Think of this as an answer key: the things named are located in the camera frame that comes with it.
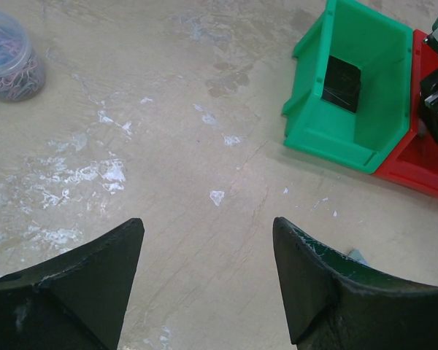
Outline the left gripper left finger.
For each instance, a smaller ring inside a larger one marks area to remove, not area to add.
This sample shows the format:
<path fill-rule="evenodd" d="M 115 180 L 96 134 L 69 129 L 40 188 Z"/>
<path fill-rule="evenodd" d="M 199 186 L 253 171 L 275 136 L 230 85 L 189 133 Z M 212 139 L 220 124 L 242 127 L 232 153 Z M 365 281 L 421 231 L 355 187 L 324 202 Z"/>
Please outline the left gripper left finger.
<path fill-rule="evenodd" d="M 145 229 L 108 233 L 0 278 L 0 349 L 116 349 Z"/>

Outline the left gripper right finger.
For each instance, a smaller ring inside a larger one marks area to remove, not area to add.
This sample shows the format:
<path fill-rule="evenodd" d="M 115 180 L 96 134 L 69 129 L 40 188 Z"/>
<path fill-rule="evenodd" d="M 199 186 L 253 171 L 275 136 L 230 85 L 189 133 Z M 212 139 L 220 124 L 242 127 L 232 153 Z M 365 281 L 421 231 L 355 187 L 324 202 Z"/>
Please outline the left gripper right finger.
<path fill-rule="evenodd" d="M 438 349 L 438 287 L 359 263 L 284 217 L 272 235 L 298 349 Z"/>

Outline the green card holder wallet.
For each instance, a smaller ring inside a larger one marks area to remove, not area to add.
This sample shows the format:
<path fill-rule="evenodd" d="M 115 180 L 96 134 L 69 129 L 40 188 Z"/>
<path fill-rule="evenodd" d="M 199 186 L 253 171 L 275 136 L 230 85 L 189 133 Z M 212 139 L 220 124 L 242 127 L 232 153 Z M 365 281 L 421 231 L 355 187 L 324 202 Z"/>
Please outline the green card holder wallet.
<path fill-rule="evenodd" d="M 360 253 L 360 251 L 357 249 L 353 249 L 352 251 L 350 251 L 348 257 L 362 265 L 369 266 L 368 262 L 364 259 L 362 253 Z"/>

